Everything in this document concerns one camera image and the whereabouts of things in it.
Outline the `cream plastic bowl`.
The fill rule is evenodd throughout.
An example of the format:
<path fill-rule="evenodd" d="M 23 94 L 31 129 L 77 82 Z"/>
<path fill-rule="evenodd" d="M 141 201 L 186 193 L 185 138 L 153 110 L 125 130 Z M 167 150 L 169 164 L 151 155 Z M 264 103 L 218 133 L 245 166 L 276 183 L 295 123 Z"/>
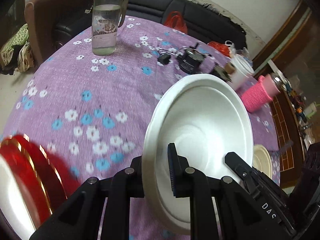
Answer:
<path fill-rule="evenodd" d="M 254 145 L 252 166 L 272 179 L 272 161 L 263 145 Z"/>

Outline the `white shallow plate bowl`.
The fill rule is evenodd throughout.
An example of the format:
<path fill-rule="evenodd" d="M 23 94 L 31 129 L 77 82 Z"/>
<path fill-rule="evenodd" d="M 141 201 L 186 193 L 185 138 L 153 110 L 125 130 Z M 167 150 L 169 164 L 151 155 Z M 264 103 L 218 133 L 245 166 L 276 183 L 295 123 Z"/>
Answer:
<path fill-rule="evenodd" d="M 252 163 L 251 122 L 236 92 L 209 74 L 183 77 L 157 103 L 144 139 L 143 189 L 157 219 L 171 232 L 188 235 L 189 199 L 173 195 L 167 154 L 170 143 L 205 175 L 235 178 L 224 157 L 235 152 Z"/>

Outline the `white deep bowl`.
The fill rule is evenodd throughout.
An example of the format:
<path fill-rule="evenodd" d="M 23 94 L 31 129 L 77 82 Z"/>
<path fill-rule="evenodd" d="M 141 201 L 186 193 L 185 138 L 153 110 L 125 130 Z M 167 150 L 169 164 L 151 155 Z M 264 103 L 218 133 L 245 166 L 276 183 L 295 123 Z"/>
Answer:
<path fill-rule="evenodd" d="M 13 239 L 29 239 L 40 226 L 34 201 L 1 157 L 1 226 Z"/>

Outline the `stack of red plates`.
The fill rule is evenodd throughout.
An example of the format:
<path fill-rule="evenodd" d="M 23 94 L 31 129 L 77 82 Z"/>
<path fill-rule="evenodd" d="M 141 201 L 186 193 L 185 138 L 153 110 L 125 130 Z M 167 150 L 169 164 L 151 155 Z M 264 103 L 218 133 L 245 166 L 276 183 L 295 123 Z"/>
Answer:
<path fill-rule="evenodd" d="M 65 162 L 30 141 L 26 134 L 5 138 L 1 156 L 13 173 L 18 193 L 34 228 L 38 228 L 80 186 Z"/>

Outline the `brown brick-pattern cabinet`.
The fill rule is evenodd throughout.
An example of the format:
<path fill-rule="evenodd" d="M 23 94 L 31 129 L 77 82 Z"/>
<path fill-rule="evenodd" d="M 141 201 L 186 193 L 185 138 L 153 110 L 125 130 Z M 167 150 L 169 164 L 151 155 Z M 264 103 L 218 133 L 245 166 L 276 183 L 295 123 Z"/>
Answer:
<path fill-rule="evenodd" d="M 305 161 L 306 149 L 287 93 L 282 90 L 273 98 L 270 107 L 281 150 L 280 187 L 284 189 L 296 185 Z"/>

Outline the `pink knit sleeve bottle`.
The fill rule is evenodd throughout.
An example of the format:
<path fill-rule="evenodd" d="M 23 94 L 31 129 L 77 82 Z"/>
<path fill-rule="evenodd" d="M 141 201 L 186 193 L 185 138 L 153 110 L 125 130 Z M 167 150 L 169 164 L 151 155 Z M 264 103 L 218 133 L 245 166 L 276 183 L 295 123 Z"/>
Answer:
<path fill-rule="evenodd" d="M 259 110 L 280 93 L 283 81 L 275 73 L 259 76 L 258 81 L 241 96 L 242 103 L 249 113 Z"/>

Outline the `white plastic jar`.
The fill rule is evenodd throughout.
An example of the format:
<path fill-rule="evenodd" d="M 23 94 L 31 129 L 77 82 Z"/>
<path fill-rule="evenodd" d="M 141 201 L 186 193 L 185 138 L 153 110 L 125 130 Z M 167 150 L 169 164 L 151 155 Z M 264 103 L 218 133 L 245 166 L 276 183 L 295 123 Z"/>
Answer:
<path fill-rule="evenodd" d="M 235 72 L 231 75 L 231 82 L 228 84 L 237 90 L 253 75 L 254 70 L 251 64 L 238 54 L 231 58 L 230 63 L 235 67 Z"/>

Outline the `dark jar with cork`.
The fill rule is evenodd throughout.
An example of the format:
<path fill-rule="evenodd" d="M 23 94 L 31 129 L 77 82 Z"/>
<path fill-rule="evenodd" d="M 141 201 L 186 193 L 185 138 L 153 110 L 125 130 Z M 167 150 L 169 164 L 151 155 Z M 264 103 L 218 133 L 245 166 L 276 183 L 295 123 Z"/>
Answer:
<path fill-rule="evenodd" d="M 224 67 L 221 67 L 217 62 L 214 64 L 214 68 L 209 72 L 210 75 L 220 78 L 225 82 L 231 82 L 231 75 L 236 71 L 235 66 L 232 63 L 227 63 Z"/>

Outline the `black round tin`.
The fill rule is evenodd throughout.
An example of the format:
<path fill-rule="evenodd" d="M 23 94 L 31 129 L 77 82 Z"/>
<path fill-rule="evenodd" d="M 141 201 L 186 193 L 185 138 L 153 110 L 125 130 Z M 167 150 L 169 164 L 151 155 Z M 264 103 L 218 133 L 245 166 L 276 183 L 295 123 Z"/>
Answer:
<path fill-rule="evenodd" d="M 176 57 L 180 70 L 186 74 L 199 74 L 200 65 L 206 59 L 206 55 L 197 50 L 198 46 L 199 43 L 196 43 L 195 46 L 184 48 L 183 54 Z"/>

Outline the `small black charger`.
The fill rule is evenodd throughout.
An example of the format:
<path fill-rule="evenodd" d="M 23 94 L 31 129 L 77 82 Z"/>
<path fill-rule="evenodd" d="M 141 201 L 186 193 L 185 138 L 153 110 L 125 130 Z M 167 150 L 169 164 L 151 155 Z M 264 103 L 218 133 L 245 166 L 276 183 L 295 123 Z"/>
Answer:
<path fill-rule="evenodd" d="M 163 65 L 169 64 L 172 56 L 172 52 L 168 50 L 160 49 L 158 53 L 159 53 L 159 56 L 157 58 L 157 61 Z"/>

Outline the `red plastic bag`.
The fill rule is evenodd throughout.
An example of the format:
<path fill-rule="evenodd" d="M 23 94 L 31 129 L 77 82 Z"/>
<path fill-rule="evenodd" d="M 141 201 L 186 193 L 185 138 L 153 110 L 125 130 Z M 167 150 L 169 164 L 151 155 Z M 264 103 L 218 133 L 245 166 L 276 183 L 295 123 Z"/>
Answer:
<path fill-rule="evenodd" d="M 176 31 L 180 31 L 182 33 L 187 34 L 188 28 L 182 17 L 182 14 L 178 11 L 172 11 L 167 16 L 164 25 Z"/>

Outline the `green patterned cloth pile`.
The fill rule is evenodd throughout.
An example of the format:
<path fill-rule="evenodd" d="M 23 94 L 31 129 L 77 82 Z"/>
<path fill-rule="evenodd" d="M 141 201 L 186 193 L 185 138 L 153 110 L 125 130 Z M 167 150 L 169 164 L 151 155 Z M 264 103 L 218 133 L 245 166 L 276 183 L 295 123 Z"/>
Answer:
<path fill-rule="evenodd" d="M 36 65 L 29 42 L 28 24 L 24 24 L 1 48 L 1 74 L 23 73 Z"/>

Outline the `clear green-lid water bottle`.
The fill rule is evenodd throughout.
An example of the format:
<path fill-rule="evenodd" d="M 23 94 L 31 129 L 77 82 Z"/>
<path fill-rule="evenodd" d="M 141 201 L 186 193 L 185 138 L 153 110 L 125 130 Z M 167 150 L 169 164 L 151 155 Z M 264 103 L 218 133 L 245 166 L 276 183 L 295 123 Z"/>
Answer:
<path fill-rule="evenodd" d="M 92 52 L 106 56 L 116 50 L 117 31 L 123 25 L 129 0 L 94 0 Z"/>

